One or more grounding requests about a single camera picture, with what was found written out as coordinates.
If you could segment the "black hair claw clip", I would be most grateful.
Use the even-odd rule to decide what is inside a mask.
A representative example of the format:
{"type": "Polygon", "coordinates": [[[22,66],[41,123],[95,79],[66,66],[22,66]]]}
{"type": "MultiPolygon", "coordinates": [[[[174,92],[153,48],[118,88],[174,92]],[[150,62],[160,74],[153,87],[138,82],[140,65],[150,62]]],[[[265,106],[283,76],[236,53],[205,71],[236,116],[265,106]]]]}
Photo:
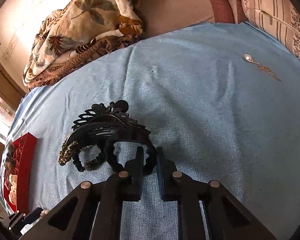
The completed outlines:
{"type": "Polygon", "coordinates": [[[138,121],[129,117],[129,104],[125,100],[111,102],[109,106],[95,103],[73,121],[72,133],[66,140],[66,146],[77,142],[80,146],[105,142],[112,135],[120,140],[147,144],[150,131],[138,121]]]}

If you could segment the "striped floral pillow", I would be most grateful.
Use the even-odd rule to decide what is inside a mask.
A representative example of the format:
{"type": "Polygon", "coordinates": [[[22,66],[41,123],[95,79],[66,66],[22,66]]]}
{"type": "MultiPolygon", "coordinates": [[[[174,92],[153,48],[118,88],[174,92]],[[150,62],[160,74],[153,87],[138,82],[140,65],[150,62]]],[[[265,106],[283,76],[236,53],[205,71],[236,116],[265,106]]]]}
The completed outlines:
{"type": "Polygon", "coordinates": [[[300,14],[290,0],[241,0],[254,26],[280,41],[300,60],[300,14]]]}

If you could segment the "red tray box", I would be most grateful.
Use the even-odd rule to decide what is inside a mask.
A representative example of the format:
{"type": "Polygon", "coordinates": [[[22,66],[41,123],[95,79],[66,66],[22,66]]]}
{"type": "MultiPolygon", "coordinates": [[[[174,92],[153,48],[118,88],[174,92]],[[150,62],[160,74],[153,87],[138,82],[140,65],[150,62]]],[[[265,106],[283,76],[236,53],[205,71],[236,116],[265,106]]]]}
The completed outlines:
{"type": "Polygon", "coordinates": [[[29,182],[36,143],[37,138],[31,133],[26,133],[13,142],[16,148],[13,155],[15,168],[12,173],[17,176],[15,198],[11,195],[11,189],[8,189],[7,184],[3,189],[3,198],[13,212],[19,210],[28,213],[29,211],[29,182]]]}

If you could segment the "white dotted scrunchie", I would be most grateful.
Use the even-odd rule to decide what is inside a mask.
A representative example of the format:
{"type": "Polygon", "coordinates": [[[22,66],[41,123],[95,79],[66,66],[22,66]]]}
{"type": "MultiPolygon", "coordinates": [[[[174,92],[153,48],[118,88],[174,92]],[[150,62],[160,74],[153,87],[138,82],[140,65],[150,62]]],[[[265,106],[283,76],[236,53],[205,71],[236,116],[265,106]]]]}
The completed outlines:
{"type": "Polygon", "coordinates": [[[17,175],[14,174],[9,175],[9,182],[11,184],[11,187],[10,187],[8,198],[13,205],[17,205],[17,179],[18,179],[17,175]]]}

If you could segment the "light blue cloth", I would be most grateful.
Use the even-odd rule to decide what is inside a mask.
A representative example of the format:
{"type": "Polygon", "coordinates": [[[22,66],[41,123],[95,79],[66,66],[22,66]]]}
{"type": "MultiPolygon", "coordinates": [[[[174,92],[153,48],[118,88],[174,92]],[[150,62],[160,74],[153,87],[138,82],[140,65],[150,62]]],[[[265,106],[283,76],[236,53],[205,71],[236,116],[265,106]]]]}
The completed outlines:
{"type": "Polygon", "coordinates": [[[105,55],[23,98],[8,140],[37,138],[29,209],[51,210],[103,164],[78,172],[58,155],[95,103],[126,100],[154,146],[194,180],[220,181],[277,239],[300,225],[300,61],[247,23],[201,24],[105,55]],[[269,67],[281,81],[245,61],[269,67]]]}

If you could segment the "leaf pattern blanket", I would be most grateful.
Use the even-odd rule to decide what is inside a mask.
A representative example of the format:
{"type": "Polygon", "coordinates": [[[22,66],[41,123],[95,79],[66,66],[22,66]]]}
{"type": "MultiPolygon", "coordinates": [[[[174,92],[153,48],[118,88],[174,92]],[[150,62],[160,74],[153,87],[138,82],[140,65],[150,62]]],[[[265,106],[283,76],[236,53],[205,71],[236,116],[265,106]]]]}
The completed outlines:
{"type": "Polygon", "coordinates": [[[133,44],[143,33],[139,0],[71,0],[42,22],[23,84],[54,85],[85,64],[133,44]]]}

